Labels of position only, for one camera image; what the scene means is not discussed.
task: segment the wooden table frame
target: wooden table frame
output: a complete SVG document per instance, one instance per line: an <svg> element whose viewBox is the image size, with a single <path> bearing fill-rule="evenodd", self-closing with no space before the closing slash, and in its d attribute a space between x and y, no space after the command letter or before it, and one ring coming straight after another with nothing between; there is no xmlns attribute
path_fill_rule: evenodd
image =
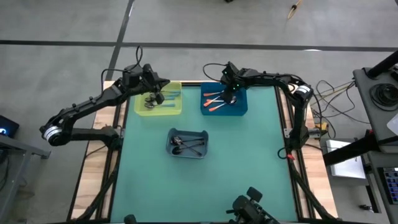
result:
<svg viewBox="0 0 398 224"><path fill-rule="evenodd" d="M201 82L202 81L183 81L183 85L199 85ZM107 88L112 84L113 81L104 82L104 88ZM291 119L293 116L292 105L286 100L282 91L277 91L275 89L275 95L277 96L281 126L282 128L291 128ZM129 101L118 107L107 107L97 111L93 128L98 129L106 125L120 125L125 128L125 114L128 114L128 104ZM308 128L315 127L311 110L307 110L306 125ZM320 146L319 142L315 139L309 139L307 143L318 147ZM101 146L103 146L102 142L90 141L86 149L86 154ZM301 151L293 152L293 155L296 158L296 169L300 172L303 180L309 185L311 191L325 209L331 215L337 217L337 211L328 175L326 173L326 167L323 163L322 152L318 149L304 146ZM77 218L85 211L95 198L96 194L100 191L103 179L106 178L105 174L110 174L118 160L120 160L120 156L117 151L111 152L104 148L90 155L90 157L83 161L67 220ZM102 212L96 212L92 218L104 218L107 220L110 217L114 190L114 186L108 190L103 200ZM294 200L297 217L320 218L319 214L314 212L312 206L308 204L309 201L296 183L292 183L292 190L295 197Z"/></svg>

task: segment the floor line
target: floor line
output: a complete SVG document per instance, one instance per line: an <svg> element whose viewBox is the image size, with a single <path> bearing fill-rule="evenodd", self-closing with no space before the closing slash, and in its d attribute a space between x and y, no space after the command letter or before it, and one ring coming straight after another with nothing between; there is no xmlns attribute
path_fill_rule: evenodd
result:
<svg viewBox="0 0 398 224"><path fill-rule="evenodd" d="M0 40L0 45L114 47L116 45L116 42L47 41L47 40Z"/></svg>
<svg viewBox="0 0 398 224"><path fill-rule="evenodd" d="M186 49L245 49L245 50L306 50L340 52L395 52L397 47L349 47L312 45L255 45L255 44L190 44L190 43L145 43L123 42L122 47L186 48Z"/></svg>

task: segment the orange handle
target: orange handle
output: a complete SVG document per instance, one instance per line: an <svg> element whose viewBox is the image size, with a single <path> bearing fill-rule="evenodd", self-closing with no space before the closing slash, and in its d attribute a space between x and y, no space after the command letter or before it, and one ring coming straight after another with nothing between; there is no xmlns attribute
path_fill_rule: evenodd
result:
<svg viewBox="0 0 398 224"><path fill-rule="evenodd" d="M207 101L203 106L208 106L208 105L210 105L210 103L212 102L212 100L210 100L210 101Z"/></svg>
<svg viewBox="0 0 398 224"><path fill-rule="evenodd" d="M215 107L213 107L213 108L210 108L209 111L210 111L210 112L215 111L215 110L217 110L218 108L224 106L225 104L226 104L226 103L223 103L222 105L218 105L218 106L215 106Z"/></svg>
<svg viewBox="0 0 398 224"><path fill-rule="evenodd" d="M209 102L209 101L211 101L211 99L207 99L206 100L206 102ZM217 102L219 102L220 100L218 100ZM213 102L216 102L216 100L215 101L213 101Z"/></svg>
<svg viewBox="0 0 398 224"><path fill-rule="evenodd" d="M219 94L219 92L218 93L204 93L203 96L213 96L215 94Z"/></svg>

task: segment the gray tray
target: gray tray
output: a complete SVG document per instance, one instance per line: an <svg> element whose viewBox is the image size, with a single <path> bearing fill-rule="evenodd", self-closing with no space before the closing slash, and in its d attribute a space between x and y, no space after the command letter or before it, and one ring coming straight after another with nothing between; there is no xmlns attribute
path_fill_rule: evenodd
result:
<svg viewBox="0 0 398 224"><path fill-rule="evenodd" d="M198 138L203 138L205 144L202 146L196 146L193 147L194 150L202 153L202 156L196 155L194 152L192 152L189 149L184 149L180 154L174 155L172 154L172 150L175 147L171 142L173 136L178 136L180 137L183 141L190 140L190 139L198 139ZM193 159L202 159L206 156L207 154L207 145L208 145L208 140L209 140L209 135L206 131L202 132L193 132L193 131L179 131L175 128L170 129L169 135L167 136L167 143L166 143L166 151L169 153L171 156L176 156L176 157L185 157L185 158L193 158ZM198 141L192 141L192 142L185 142L184 144L186 146L193 146L198 144Z"/></svg>

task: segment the yellow tray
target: yellow tray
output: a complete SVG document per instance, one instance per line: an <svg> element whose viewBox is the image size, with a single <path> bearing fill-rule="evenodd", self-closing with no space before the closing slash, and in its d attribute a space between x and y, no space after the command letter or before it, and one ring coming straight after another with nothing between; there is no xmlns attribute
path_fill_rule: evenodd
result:
<svg viewBox="0 0 398 224"><path fill-rule="evenodd" d="M165 97L169 94L167 91L179 91L181 93L182 85L181 82L172 81L163 87L162 93ZM150 93L144 93L143 95L135 96L134 100L134 111L140 116L163 116L163 115L178 115L182 111L182 95L179 94L174 100L165 100L163 104L174 103L174 107L169 106L156 106L153 109L146 108L145 98L149 97Z"/></svg>

